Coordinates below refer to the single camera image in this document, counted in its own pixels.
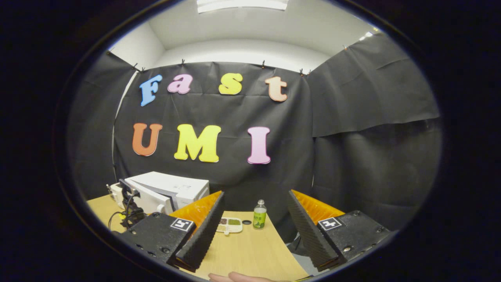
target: white ceiling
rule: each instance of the white ceiling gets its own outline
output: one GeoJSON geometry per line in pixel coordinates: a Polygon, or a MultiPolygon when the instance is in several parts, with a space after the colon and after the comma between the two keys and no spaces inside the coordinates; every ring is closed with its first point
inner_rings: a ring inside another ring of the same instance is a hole
{"type": "Polygon", "coordinates": [[[198,14],[185,0],[158,14],[150,26],[166,50],[186,44],[257,39],[301,46],[333,56],[372,26],[325,0],[290,0],[285,11],[233,8],[198,14]]]}

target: white device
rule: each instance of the white device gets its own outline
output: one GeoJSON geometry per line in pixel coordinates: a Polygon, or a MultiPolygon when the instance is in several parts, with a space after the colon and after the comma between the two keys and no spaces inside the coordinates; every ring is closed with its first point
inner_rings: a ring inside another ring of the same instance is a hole
{"type": "MultiPolygon", "coordinates": [[[[173,212],[170,197],[155,193],[134,181],[125,180],[125,182],[139,192],[140,197],[134,197],[134,202],[138,207],[141,207],[145,213],[151,214],[159,212],[168,215],[173,212]]],[[[122,187],[120,187],[120,185],[119,183],[115,183],[111,185],[110,188],[115,202],[119,207],[125,209],[126,207],[123,205],[122,187]]]]}
{"type": "Polygon", "coordinates": [[[173,210],[178,210],[209,195],[209,180],[159,172],[149,172],[125,179],[125,181],[131,180],[153,192],[170,197],[173,210]]]}

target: bottle label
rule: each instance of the bottle label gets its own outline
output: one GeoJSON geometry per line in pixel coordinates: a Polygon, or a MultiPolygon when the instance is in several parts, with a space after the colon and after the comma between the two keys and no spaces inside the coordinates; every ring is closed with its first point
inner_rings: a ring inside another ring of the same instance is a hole
{"type": "Polygon", "coordinates": [[[265,226],[265,219],[266,219],[266,212],[264,213],[254,212],[254,222],[253,222],[254,228],[258,229],[263,228],[265,226]]]}

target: pink letter i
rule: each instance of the pink letter i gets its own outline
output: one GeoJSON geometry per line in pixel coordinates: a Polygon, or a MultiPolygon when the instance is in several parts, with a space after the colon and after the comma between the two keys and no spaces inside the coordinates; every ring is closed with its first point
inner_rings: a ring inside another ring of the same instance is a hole
{"type": "Polygon", "coordinates": [[[266,155],[266,135],[270,133],[268,127],[256,126],[247,129],[252,138],[252,150],[247,159],[249,164],[267,164],[271,158],[266,155]]]}

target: finger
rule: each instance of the finger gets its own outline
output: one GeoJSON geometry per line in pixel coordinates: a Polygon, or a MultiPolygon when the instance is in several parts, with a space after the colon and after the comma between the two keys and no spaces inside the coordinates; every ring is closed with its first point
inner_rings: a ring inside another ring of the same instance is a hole
{"type": "Polygon", "coordinates": [[[211,282],[233,282],[233,280],[231,280],[228,277],[224,277],[224,276],[213,274],[213,273],[209,273],[208,276],[210,278],[209,281],[211,281],[211,282]]]}
{"type": "Polygon", "coordinates": [[[230,272],[228,277],[234,282],[273,282],[273,280],[268,278],[247,276],[238,272],[230,272]]]}

